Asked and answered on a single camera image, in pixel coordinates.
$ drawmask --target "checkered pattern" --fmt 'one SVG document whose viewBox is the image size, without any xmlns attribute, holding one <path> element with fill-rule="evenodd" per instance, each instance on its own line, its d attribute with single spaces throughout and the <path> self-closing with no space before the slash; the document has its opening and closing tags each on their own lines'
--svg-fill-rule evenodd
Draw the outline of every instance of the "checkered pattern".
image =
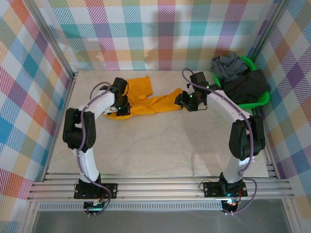
<svg viewBox="0 0 311 233">
<path fill-rule="evenodd" d="M 73 69 L 207 70 L 215 56 L 247 52 L 268 1 L 37 2 Z"/>
<path fill-rule="evenodd" d="M 267 26 L 269 25 L 269 22 L 270 22 L 270 20 L 271 20 L 271 18 L 273 16 L 273 14 L 275 13 L 275 10 L 276 10 L 276 7 L 277 7 L 277 4 L 279 3 L 279 1 L 280 0 L 274 0 L 273 1 L 272 5 L 271 5 L 271 7 L 269 9 L 268 14 L 266 15 L 266 18 L 264 19 L 264 21 L 263 21 L 263 23 L 262 23 L 262 25 L 261 25 L 261 27 L 260 27 L 257 35 L 256 35 L 256 38 L 255 38 L 255 40 L 253 42 L 253 45 L 252 45 L 251 49 L 248 52 L 248 55 L 247 55 L 248 57 L 252 56 L 256 46 L 258 45 L 259 40 L 261 39 L 263 33 L 267 29 Z"/>
<path fill-rule="evenodd" d="M 294 188 L 305 232 L 311 232 L 310 11 L 311 1 L 291 1 L 257 62 L 271 86 L 262 109 L 265 129 L 281 177 Z"/>
<path fill-rule="evenodd" d="M 17 232 L 69 78 L 22 0 L 0 2 L 0 232 Z"/>
</svg>

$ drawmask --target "gray floor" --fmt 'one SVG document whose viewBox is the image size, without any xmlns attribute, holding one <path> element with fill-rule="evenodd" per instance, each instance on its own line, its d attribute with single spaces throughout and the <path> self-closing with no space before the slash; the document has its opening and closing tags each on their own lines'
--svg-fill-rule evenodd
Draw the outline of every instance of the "gray floor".
<svg viewBox="0 0 311 233">
<path fill-rule="evenodd" d="M 39 212 L 33 233 L 289 233 L 281 200 L 255 200 L 236 216 L 216 211 Z"/>
</svg>

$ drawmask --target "gray cloth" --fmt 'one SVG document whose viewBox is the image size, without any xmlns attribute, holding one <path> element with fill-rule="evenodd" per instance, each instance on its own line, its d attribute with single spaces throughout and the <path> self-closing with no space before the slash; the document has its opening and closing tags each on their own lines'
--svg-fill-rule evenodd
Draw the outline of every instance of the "gray cloth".
<svg viewBox="0 0 311 233">
<path fill-rule="evenodd" d="M 230 53 L 228 57 L 219 56 L 211 61 L 210 71 L 215 73 L 219 81 L 232 81 L 247 70 L 247 65 L 239 56 Z"/>
</svg>

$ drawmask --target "black cloth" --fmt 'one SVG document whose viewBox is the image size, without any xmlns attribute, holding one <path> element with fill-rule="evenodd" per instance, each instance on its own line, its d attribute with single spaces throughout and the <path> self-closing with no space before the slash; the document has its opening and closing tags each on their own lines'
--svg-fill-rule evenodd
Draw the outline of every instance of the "black cloth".
<svg viewBox="0 0 311 233">
<path fill-rule="evenodd" d="M 270 90 L 260 69 L 239 75 L 235 80 L 223 83 L 222 87 L 236 104 L 256 103 L 261 95 Z"/>
</svg>

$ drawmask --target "marble surface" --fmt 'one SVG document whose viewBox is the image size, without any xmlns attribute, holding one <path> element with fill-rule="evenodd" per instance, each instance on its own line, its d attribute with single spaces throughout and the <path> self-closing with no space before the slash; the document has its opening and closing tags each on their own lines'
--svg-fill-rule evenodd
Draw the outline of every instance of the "marble surface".
<svg viewBox="0 0 311 233">
<path fill-rule="evenodd" d="M 186 88 L 180 71 L 81 71 L 69 107 L 86 103 L 99 82 L 113 83 L 115 77 L 146 75 L 151 78 L 153 96 Z M 211 73 L 205 72 L 205 76 L 214 83 Z M 78 173 L 75 156 L 62 141 L 61 124 L 48 172 Z M 133 116 L 127 120 L 100 116 L 96 121 L 95 161 L 98 170 L 106 174 L 219 176 L 232 156 L 228 148 L 230 130 L 231 126 L 211 108 Z M 256 156 L 245 176 L 268 176 L 262 153 Z"/>
</svg>

